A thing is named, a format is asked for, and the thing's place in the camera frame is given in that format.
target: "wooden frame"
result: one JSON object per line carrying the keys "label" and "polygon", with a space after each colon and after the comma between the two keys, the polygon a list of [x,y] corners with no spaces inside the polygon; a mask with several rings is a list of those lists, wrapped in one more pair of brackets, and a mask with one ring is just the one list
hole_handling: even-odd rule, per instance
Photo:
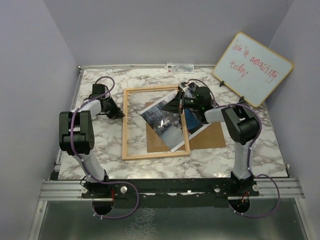
{"label": "wooden frame", "polygon": [[123,127],[122,127],[122,160],[138,160],[138,159],[154,159],[154,158],[166,158],[166,157],[180,157],[191,154],[188,130],[186,124],[185,113],[181,114],[181,124],[183,131],[183,140],[185,151],[179,152],[166,152],[166,153],[152,153],[143,155],[127,155],[127,141],[128,141],[128,94],[130,93],[144,93],[144,92],[156,92],[156,91],[170,91],[178,89],[177,85],[165,85],[165,86],[148,86],[148,87],[134,87],[126,88],[123,93]]}

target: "marble tabletop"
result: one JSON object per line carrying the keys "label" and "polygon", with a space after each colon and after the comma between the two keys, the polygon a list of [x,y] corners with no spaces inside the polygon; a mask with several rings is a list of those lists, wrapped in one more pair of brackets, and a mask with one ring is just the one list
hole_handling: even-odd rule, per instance
{"label": "marble tabletop", "polygon": [[[169,74],[164,68],[86,69],[83,73],[76,106],[88,97],[92,84],[102,76],[115,80],[111,96],[122,109],[126,88],[177,85],[188,79],[205,81],[219,105],[236,103],[239,96],[228,87],[219,87],[220,81],[212,75],[212,68],[195,69],[194,73]],[[108,80],[103,81],[111,86]],[[128,155],[146,153],[146,122],[138,114],[146,102],[152,102],[168,92],[133,93],[128,96]],[[254,174],[287,177],[286,166],[265,103],[255,109],[262,120],[262,132],[253,150]],[[234,165],[235,147],[227,127],[221,123],[226,147],[192,150],[190,156],[122,160],[122,119],[111,120],[98,116],[92,121],[94,151],[101,166],[111,179],[165,179],[165,178],[224,178],[229,177]],[[85,174],[78,162],[65,152],[58,179],[79,180]]]}

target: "whiteboard frame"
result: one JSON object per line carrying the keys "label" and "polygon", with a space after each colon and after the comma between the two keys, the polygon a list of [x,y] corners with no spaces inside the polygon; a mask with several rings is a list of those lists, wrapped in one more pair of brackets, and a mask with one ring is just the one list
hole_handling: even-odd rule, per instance
{"label": "whiteboard frame", "polygon": [[[227,51],[229,50],[229,48],[232,46],[233,42],[236,40],[236,38],[237,38],[237,36],[238,36],[239,34],[245,35],[247,38],[251,39],[252,41],[254,41],[254,42],[256,42],[257,44],[259,44],[260,46],[264,47],[265,49],[269,50],[270,52],[274,53],[274,54],[277,55],[278,57],[282,58],[283,60],[285,60],[286,62],[288,62],[288,63],[291,64],[291,69],[287,72],[287,74],[284,75],[284,77],[279,81],[279,83],[270,91],[270,93],[269,93],[258,105],[254,105],[254,104],[252,104],[251,102],[249,102],[246,98],[244,98],[244,100],[245,100],[247,103],[249,103],[251,106],[257,108],[257,107],[259,107],[259,106],[270,96],[270,94],[271,94],[271,93],[276,89],[276,87],[278,87],[278,85],[287,77],[287,75],[288,75],[289,73],[291,73],[292,69],[294,69],[294,64],[293,64],[291,61],[285,59],[283,56],[280,56],[278,53],[272,51],[270,48],[266,47],[265,45],[261,44],[260,42],[254,40],[252,37],[250,37],[250,36],[248,36],[247,34],[245,34],[245,33],[243,33],[243,32],[240,31],[240,32],[238,32],[238,33],[234,36],[233,40],[231,41],[231,43],[229,44],[229,46],[226,48],[226,50],[224,51],[222,57],[219,59],[218,63],[216,64],[216,66],[214,67],[214,69],[213,69],[213,71],[212,71],[213,76],[214,76],[216,79],[218,79],[220,82],[223,82],[224,80],[220,79],[219,77],[217,77],[217,76],[215,75],[215,69],[216,69],[216,67],[219,65],[221,59],[225,56],[226,52],[227,52]],[[224,81],[224,85],[226,85],[228,88],[230,88],[232,91],[234,91],[237,95],[239,95],[240,97],[242,97],[241,94],[239,94],[236,90],[234,90],[233,88],[231,88],[225,81]]]}

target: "wall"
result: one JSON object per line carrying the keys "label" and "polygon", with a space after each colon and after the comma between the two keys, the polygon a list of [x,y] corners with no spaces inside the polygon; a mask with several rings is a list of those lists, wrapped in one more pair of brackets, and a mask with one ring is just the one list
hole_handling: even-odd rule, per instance
{"label": "wall", "polygon": [[293,0],[44,0],[83,65],[215,64],[237,32],[268,45]]}
{"label": "wall", "polygon": [[295,0],[269,48],[294,63],[267,100],[290,172],[299,177],[320,237],[320,1]]}
{"label": "wall", "polygon": [[1,1],[0,32],[0,238],[24,240],[78,68],[41,0]]}

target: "photograph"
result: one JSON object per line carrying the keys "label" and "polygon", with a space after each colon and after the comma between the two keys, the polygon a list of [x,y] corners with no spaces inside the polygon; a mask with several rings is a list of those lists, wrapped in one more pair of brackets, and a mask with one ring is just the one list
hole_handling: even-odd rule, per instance
{"label": "photograph", "polygon": [[176,151],[176,146],[181,142],[184,143],[181,118],[177,113],[163,111],[162,107],[176,94],[175,90],[139,112],[171,152]]}

